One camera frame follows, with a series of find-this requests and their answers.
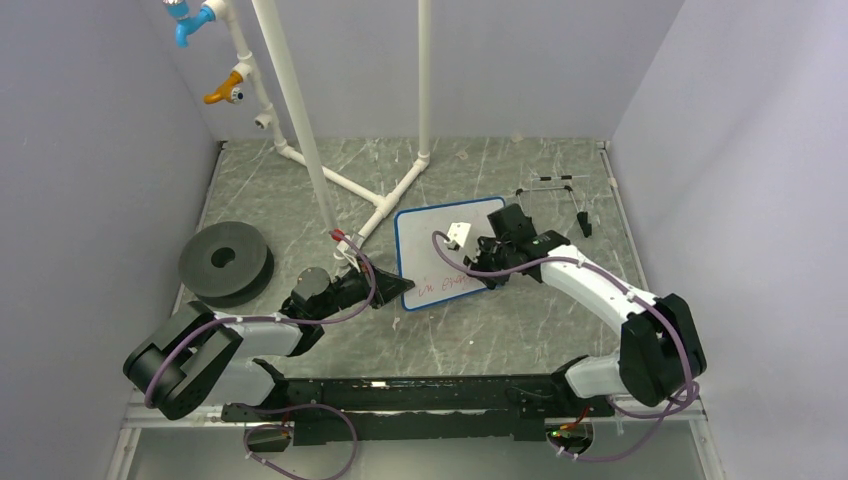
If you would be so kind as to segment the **blue framed whiteboard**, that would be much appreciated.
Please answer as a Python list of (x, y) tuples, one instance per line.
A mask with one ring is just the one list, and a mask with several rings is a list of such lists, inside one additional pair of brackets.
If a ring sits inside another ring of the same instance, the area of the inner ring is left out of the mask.
[(411, 208), (395, 215), (398, 272), (415, 284), (401, 298), (405, 310), (422, 310), (486, 289), (481, 281), (444, 262), (432, 244), (431, 235), (434, 231), (446, 233), (455, 222), (467, 222), (479, 236), (491, 237), (493, 231), (487, 215), (505, 205), (503, 198), (495, 196)]

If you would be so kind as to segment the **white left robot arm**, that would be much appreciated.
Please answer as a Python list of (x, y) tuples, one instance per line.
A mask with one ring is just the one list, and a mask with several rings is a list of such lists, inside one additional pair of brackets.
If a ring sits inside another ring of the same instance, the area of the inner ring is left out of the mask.
[(124, 375), (145, 405), (177, 420), (205, 403), (244, 403), (264, 420), (279, 417), (286, 390), (275, 384), (267, 356), (297, 357), (311, 350), (324, 327), (379, 309), (415, 283), (360, 264), (332, 277), (318, 267), (302, 271), (279, 311), (238, 317), (191, 302), (125, 360)]

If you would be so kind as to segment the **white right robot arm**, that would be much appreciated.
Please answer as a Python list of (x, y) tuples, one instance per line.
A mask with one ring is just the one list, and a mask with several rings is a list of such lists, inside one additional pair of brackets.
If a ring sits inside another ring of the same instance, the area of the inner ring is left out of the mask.
[(449, 227), (445, 245), (462, 255), (469, 276), (495, 289), (522, 274), (565, 293), (619, 338), (606, 356), (584, 356), (559, 368), (551, 388), (557, 411), (574, 415), (590, 398), (629, 395), (654, 407), (695, 389), (707, 360), (688, 303), (635, 287), (585, 256), (556, 231), (536, 231), (517, 204), (487, 216), (484, 236), (467, 222)]

